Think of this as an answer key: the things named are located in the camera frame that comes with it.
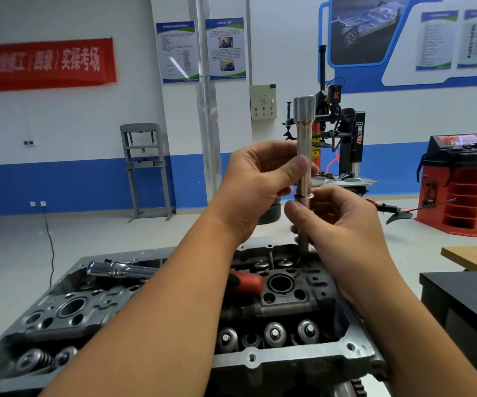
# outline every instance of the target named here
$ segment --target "tiled floor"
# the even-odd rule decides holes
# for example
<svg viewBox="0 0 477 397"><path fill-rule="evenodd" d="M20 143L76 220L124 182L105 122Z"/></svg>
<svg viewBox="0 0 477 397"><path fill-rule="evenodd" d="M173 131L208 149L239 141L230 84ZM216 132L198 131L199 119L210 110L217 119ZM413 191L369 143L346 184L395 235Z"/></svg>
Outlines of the tiled floor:
<svg viewBox="0 0 477 397"><path fill-rule="evenodd" d="M416 200L386 203L415 207ZM54 280L82 256L177 245L198 215L178 215L164 219L139 219L128 223L129 212L49 215L55 249ZM389 214L382 216L387 244L400 273L420 296L421 272L462 270L440 256L442 246L477 245L477 238L458 237L437 231L414 220L396 221L388 226ZM259 226L254 237L268 236L273 243L292 242L286 217L274 224ZM48 287L50 244L44 218L13 216L0 218L0 334ZM370 397L388 396L383 384L366 377Z"/></svg>

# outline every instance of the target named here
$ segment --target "hand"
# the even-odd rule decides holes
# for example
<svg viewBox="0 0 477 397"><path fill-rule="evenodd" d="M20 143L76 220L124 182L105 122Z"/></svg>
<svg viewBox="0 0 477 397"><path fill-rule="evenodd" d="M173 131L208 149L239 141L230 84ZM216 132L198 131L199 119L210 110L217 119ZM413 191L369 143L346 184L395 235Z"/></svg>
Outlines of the hand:
<svg viewBox="0 0 477 397"><path fill-rule="evenodd" d="M233 229L239 243L246 241L275 199L292 193L291 185L309 169L307 158L296 154L296 144L288 141L261 142L235 151L207 212ZM312 164L311 171L315 176L317 166Z"/></svg>
<svg viewBox="0 0 477 397"><path fill-rule="evenodd" d="M387 249L376 207L340 187L312 190L310 210L287 202L284 213L310 237L319 257L332 273L343 296L358 312L377 287L403 281Z"/></svg>

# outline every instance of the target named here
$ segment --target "blue wall stripe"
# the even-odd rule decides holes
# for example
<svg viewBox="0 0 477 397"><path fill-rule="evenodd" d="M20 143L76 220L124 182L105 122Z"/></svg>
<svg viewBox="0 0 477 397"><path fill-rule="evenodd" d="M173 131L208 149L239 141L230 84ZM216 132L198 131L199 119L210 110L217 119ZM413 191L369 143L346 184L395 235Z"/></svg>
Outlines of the blue wall stripe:
<svg viewBox="0 0 477 397"><path fill-rule="evenodd" d="M366 145L361 176L378 181L371 195L417 194L416 170L427 142ZM231 153L222 153L222 174ZM322 150L321 169L334 158ZM201 154L167 157L172 205L179 209L207 206ZM337 163L329 171L336 174ZM136 170L141 207L164 206L160 170ZM124 159L57 161L0 166L0 215L41 213L29 201L47 201L49 213L132 208Z"/></svg>

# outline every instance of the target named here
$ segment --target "black table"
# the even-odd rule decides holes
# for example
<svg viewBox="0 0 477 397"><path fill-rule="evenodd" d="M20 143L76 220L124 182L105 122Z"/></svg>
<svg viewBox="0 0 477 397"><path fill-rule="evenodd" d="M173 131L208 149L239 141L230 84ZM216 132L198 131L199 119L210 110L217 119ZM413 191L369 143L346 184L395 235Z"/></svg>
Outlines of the black table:
<svg viewBox="0 0 477 397"><path fill-rule="evenodd" d="M477 369L477 272L421 273L422 302Z"/></svg>

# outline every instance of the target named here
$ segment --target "control panel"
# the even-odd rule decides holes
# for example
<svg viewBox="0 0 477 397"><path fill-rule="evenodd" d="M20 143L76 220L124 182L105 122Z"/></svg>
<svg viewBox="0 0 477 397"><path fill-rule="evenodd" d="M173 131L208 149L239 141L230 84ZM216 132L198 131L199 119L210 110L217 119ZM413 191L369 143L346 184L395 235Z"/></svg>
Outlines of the control panel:
<svg viewBox="0 0 477 397"><path fill-rule="evenodd" d="M251 119L277 118L277 89L275 84L249 87Z"/></svg>

